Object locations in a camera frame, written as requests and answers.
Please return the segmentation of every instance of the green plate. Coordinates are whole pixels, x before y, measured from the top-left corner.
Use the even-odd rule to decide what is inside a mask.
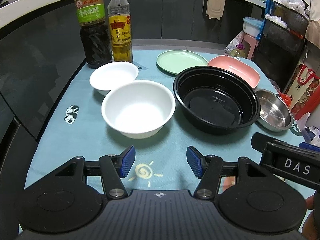
[[[168,50],[158,55],[157,64],[164,71],[177,75],[187,68],[207,66],[208,62],[204,57],[191,51]]]

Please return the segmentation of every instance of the panda print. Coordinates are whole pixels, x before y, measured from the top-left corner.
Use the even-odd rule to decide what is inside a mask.
[[[79,106],[70,106],[66,110],[66,117],[64,118],[64,121],[67,124],[73,124],[73,122],[77,118],[77,113],[79,111]]]

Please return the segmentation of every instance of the black robotic device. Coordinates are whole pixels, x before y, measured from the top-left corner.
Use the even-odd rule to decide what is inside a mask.
[[[188,164],[201,179],[193,196],[188,190],[128,195],[120,178],[135,160],[134,146],[93,162],[74,157],[19,196],[16,213],[24,231],[17,239],[304,239],[297,230],[305,200],[273,174],[320,190],[318,153],[260,133],[251,144],[262,152],[260,165],[247,157],[224,162],[188,147]],[[104,194],[87,185],[87,176],[101,177]],[[218,194],[222,176],[235,176],[236,184]],[[318,203],[316,194],[316,223]]]

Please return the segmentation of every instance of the metal bowl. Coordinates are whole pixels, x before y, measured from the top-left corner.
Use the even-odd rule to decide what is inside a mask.
[[[292,126],[293,117],[281,97],[265,89],[256,89],[255,92],[261,104],[258,122],[273,132],[288,130]]]

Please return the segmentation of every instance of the blue gripper pad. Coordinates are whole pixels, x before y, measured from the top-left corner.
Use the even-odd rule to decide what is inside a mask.
[[[303,149],[312,150],[312,151],[320,153],[320,147],[314,146],[312,144],[308,144],[308,143],[302,142],[302,143],[299,144],[299,147],[303,148]]]
[[[119,168],[119,177],[121,179],[125,178],[128,174],[129,171],[132,167],[132,164],[134,163],[134,160],[136,159],[136,149],[132,145],[125,149],[120,155],[119,155],[119,161],[121,161],[122,158],[122,163]]]
[[[187,162],[195,176],[199,179],[201,179],[204,174],[204,170],[201,165],[201,158],[204,158],[204,156],[198,152],[196,148],[193,146],[189,146],[187,148]]]

